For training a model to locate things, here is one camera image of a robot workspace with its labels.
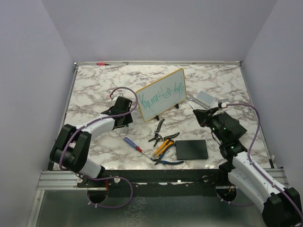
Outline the yellow framed whiteboard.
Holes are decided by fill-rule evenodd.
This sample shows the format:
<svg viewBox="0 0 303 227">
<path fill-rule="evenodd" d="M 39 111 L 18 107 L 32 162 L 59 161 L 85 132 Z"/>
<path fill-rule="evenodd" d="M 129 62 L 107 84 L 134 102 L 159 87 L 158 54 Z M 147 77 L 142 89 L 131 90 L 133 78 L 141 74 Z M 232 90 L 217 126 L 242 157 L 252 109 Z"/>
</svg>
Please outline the yellow framed whiteboard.
<svg viewBox="0 0 303 227">
<path fill-rule="evenodd" d="M 137 90 L 136 95 L 143 120 L 150 121 L 186 99 L 185 72 L 178 69 Z"/>
</svg>

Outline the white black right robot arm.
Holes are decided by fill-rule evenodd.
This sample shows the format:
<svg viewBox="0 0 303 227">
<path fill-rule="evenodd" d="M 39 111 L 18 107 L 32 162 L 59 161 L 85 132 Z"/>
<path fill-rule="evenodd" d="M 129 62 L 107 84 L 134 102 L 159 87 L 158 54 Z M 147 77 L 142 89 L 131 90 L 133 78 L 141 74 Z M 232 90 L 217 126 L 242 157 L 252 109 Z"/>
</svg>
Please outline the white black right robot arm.
<svg viewBox="0 0 303 227">
<path fill-rule="evenodd" d="M 301 198 L 295 188 L 286 188 L 265 171 L 250 155 L 240 138 L 246 129 L 220 107 L 193 110 L 198 124 L 210 128 L 219 140 L 226 162 L 220 165 L 217 179 L 223 185 L 237 186 L 259 209 L 268 227 L 303 225 Z"/>
</svg>

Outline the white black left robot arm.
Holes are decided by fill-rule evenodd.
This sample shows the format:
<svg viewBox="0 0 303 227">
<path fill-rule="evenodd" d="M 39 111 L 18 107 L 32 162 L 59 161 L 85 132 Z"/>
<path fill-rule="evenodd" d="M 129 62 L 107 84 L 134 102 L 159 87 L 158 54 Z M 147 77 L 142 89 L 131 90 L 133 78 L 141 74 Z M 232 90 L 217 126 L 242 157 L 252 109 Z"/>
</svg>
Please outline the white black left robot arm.
<svg viewBox="0 0 303 227">
<path fill-rule="evenodd" d="M 106 177 L 105 168 L 88 158 L 90 143 L 103 133 L 132 123 L 131 104 L 130 99 L 119 96 L 112 107 L 89 123 L 64 125 L 51 150 L 50 160 L 74 173 L 88 176 L 93 186 L 101 186 Z"/>
</svg>

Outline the white square box device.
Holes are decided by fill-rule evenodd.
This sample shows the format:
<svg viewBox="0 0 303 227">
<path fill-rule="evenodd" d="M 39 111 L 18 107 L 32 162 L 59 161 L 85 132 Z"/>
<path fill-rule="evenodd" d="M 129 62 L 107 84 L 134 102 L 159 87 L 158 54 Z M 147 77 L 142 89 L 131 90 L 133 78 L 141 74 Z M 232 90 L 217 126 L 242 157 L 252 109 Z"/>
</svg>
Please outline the white square box device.
<svg viewBox="0 0 303 227">
<path fill-rule="evenodd" d="M 212 106 L 212 104 L 216 100 L 215 97 L 202 90 L 196 95 L 196 98 L 201 102 L 203 102 L 208 107 Z"/>
</svg>

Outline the silver open-end wrench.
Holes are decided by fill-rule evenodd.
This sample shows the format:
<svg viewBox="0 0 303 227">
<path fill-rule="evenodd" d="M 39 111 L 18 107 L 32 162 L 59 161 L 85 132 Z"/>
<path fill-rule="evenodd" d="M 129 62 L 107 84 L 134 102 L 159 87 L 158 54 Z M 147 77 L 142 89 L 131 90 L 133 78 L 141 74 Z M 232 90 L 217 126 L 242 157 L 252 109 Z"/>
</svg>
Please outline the silver open-end wrench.
<svg viewBox="0 0 303 227">
<path fill-rule="evenodd" d="M 203 107 L 206 110 L 210 109 L 207 105 L 205 105 L 203 102 L 201 102 L 201 101 L 197 100 L 196 98 L 194 98 L 191 94 L 187 94 L 187 100 L 192 101 L 192 102 L 200 105 L 201 107 Z"/>
</svg>

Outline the blue red screwdriver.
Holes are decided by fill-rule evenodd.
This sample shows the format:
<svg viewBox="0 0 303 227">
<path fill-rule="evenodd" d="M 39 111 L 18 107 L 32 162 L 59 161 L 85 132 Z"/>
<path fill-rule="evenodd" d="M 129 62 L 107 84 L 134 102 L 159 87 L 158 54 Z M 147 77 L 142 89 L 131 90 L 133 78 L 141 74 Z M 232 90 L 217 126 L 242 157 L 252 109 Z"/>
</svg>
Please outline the blue red screwdriver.
<svg viewBox="0 0 303 227">
<path fill-rule="evenodd" d="M 143 152 L 143 150 L 138 146 L 136 145 L 132 140 L 130 140 L 129 138 L 127 137 L 124 137 L 124 141 L 130 145 L 132 148 L 134 148 L 135 150 L 137 150 L 138 152 L 142 153 L 143 155 L 145 155 L 146 157 L 148 157 L 149 159 L 152 159 L 151 157 L 149 157 L 146 153 Z"/>
</svg>

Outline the black rectangular pad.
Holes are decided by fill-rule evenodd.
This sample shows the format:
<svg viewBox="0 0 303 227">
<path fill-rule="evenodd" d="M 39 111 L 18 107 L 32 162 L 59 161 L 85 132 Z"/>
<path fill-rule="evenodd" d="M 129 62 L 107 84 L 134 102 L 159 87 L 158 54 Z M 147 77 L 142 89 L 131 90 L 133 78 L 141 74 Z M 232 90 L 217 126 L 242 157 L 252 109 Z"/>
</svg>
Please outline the black rectangular pad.
<svg viewBox="0 0 303 227">
<path fill-rule="evenodd" d="M 207 160 L 208 151 L 205 140 L 177 140 L 177 160 Z"/>
</svg>

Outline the black square pad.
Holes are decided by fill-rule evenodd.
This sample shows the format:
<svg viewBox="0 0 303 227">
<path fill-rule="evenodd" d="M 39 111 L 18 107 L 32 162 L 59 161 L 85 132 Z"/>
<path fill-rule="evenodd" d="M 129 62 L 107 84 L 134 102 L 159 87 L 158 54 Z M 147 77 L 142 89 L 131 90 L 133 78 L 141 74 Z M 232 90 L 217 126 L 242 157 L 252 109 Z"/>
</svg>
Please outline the black square pad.
<svg viewBox="0 0 303 227">
<path fill-rule="evenodd" d="M 228 141 L 238 140 L 247 132 L 238 120 L 232 118 L 226 112 L 220 118 L 223 123 L 224 136 Z"/>
</svg>

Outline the yellow black utility knife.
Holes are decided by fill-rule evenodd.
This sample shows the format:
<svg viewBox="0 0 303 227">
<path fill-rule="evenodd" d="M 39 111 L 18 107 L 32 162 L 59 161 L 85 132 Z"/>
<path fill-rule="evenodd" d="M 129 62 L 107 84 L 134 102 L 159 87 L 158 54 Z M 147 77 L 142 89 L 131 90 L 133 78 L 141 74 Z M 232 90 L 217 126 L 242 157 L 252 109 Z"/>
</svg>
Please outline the yellow black utility knife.
<svg viewBox="0 0 303 227">
<path fill-rule="evenodd" d="M 153 157 L 159 157 L 161 154 L 164 153 L 170 146 L 174 145 L 175 142 L 171 139 L 167 139 L 163 142 L 162 145 L 154 152 Z"/>
</svg>

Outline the black cutting pliers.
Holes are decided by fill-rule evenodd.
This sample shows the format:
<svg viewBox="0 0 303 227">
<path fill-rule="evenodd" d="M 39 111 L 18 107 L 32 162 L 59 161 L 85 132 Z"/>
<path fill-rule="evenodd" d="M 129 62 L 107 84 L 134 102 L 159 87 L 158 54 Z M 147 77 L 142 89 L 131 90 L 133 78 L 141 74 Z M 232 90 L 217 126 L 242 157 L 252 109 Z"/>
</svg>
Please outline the black cutting pliers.
<svg viewBox="0 0 303 227">
<path fill-rule="evenodd" d="M 165 141 L 167 139 L 173 139 L 173 138 L 177 137 L 179 134 L 180 134 L 180 132 L 177 132 L 175 134 L 162 137 L 159 133 L 155 133 L 154 137 L 152 139 L 148 140 L 148 142 L 155 141 L 155 143 L 153 145 L 155 147 L 159 141 Z"/>
</svg>

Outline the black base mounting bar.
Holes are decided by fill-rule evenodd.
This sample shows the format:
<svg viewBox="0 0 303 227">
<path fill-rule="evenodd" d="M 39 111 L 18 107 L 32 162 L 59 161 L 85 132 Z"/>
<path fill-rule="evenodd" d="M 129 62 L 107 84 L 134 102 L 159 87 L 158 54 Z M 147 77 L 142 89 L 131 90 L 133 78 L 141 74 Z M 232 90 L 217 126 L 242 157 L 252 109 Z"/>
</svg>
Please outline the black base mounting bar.
<svg viewBox="0 0 303 227">
<path fill-rule="evenodd" d="M 115 198 L 130 196 L 131 187 L 134 197 L 216 196 L 217 190 L 228 191 L 231 187 L 218 169 L 108 170 L 106 174 L 119 182 L 83 177 L 77 187 Z"/>
</svg>

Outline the red marker at rail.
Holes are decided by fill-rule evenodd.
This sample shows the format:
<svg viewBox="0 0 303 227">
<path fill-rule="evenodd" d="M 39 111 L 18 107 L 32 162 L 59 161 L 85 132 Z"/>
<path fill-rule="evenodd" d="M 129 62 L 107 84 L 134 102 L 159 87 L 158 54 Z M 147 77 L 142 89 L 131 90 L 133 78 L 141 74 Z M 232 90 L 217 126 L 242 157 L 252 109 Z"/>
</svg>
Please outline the red marker at rail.
<svg viewBox="0 0 303 227">
<path fill-rule="evenodd" d="M 104 63 L 104 62 L 97 62 L 96 65 L 97 66 L 109 66 L 110 64 Z"/>
</svg>

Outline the blue handled pliers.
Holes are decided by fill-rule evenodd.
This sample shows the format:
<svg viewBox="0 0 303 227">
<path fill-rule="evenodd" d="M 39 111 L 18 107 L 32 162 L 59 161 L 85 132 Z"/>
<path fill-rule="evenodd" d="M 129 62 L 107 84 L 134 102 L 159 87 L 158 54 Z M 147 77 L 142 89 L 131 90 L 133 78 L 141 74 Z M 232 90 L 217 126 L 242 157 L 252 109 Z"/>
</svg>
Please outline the blue handled pliers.
<svg viewBox="0 0 303 227">
<path fill-rule="evenodd" d="M 163 164 L 163 165 L 179 165 L 179 164 L 183 164 L 184 161 L 181 160 L 181 161 L 175 161 L 175 162 L 171 162 L 171 161 L 166 161 L 166 160 L 163 160 L 162 158 L 164 157 L 164 155 L 173 147 L 175 147 L 176 145 L 173 144 L 173 145 L 169 145 L 167 146 L 164 151 L 160 154 L 159 157 L 157 158 L 154 158 L 152 159 L 153 162 L 155 162 L 154 164 L 157 165 L 157 164 Z"/>
</svg>

